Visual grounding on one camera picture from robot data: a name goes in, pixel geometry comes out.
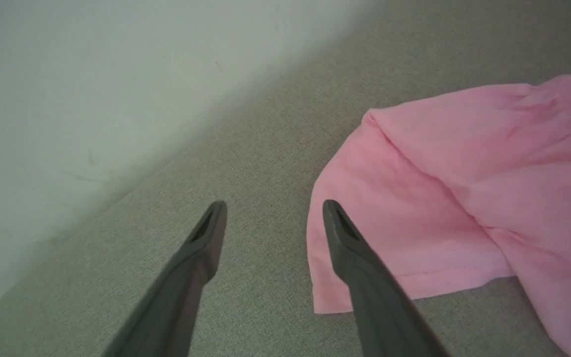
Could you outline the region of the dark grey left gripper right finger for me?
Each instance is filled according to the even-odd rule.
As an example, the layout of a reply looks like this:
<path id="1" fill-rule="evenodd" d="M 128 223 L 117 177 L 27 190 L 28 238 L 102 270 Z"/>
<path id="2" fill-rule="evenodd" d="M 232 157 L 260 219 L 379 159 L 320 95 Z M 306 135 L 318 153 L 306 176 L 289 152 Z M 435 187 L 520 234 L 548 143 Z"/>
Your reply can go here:
<path id="1" fill-rule="evenodd" d="M 446 357 L 448 352 L 337 201 L 323 203 L 333 270 L 349 289 L 365 357 Z"/>

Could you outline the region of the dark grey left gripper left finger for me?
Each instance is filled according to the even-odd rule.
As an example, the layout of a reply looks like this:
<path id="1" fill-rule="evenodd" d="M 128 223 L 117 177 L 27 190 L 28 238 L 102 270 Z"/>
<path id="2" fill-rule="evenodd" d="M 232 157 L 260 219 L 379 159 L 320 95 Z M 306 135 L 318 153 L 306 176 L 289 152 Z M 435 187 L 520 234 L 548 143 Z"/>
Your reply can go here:
<path id="1" fill-rule="evenodd" d="M 187 357 L 204 287 L 218 271 L 227 204 L 214 201 L 120 328 L 105 357 Z"/>

